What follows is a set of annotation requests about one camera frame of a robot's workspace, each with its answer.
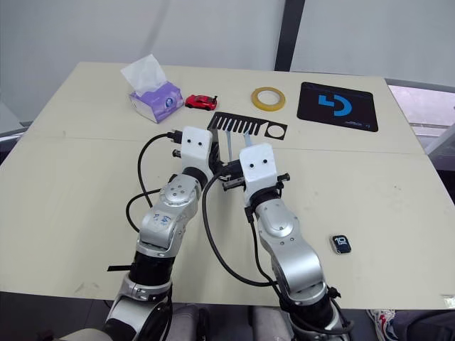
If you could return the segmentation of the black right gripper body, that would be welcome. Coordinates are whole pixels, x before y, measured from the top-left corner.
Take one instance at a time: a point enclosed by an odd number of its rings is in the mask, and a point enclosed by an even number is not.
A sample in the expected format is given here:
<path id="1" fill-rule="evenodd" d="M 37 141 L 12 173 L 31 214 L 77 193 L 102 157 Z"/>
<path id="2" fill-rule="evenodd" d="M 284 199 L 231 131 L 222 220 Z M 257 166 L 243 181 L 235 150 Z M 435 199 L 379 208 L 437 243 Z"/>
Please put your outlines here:
<path id="1" fill-rule="evenodd" d="M 231 161 L 220 168 L 221 178 L 223 178 L 223 190 L 228 191 L 234 188 L 242 188 L 246 190 L 245 177 L 239 160 Z M 281 190 L 284 187 L 283 182 L 290 181 L 288 173 L 278 175 L 277 181 L 270 188 Z"/>

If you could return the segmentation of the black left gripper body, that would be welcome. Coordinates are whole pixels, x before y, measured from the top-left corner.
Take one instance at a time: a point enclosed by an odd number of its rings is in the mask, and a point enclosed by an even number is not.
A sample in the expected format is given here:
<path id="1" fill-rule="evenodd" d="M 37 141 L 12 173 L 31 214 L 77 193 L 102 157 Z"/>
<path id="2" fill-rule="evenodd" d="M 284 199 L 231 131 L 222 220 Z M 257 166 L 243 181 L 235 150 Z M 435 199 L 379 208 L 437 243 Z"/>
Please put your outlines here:
<path id="1" fill-rule="evenodd" d="M 174 131 L 171 132 L 171 140 L 175 144 L 181 145 L 182 136 L 183 136 L 183 132 L 182 131 L 174 130 Z M 178 149 L 174 149 L 172 151 L 172 156 L 175 157 L 175 158 L 181 158 L 181 151 L 178 150 Z"/>

